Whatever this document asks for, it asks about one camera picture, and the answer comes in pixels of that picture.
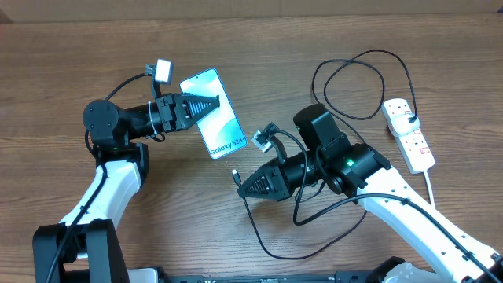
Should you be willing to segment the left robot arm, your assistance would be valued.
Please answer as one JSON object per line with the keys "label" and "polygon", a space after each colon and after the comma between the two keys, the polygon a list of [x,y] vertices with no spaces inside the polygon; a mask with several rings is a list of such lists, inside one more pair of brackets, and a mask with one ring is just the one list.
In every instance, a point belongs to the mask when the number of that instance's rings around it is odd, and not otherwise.
{"label": "left robot arm", "polygon": [[85,142],[96,161],[95,178],[58,224],[39,227],[32,239],[38,282],[161,282],[159,268],[127,268],[116,234],[132,197],[149,173],[148,146],[187,130],[220,106],[218,97],[165,94],[134,108],[96,100],[83,112]]}

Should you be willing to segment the Samsung Galaxy smartphone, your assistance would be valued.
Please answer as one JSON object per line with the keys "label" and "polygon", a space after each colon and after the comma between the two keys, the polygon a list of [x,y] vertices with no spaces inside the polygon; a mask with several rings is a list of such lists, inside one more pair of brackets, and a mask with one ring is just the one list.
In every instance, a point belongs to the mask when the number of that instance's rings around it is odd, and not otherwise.
{"label": "Samsung Galaxy smartphone", "polygon": [[247,138],[215,68],[182,80],[179,86],[183,94],[219,99],[219,107],[197,122],[210,158],[219,159],[247,145]]}

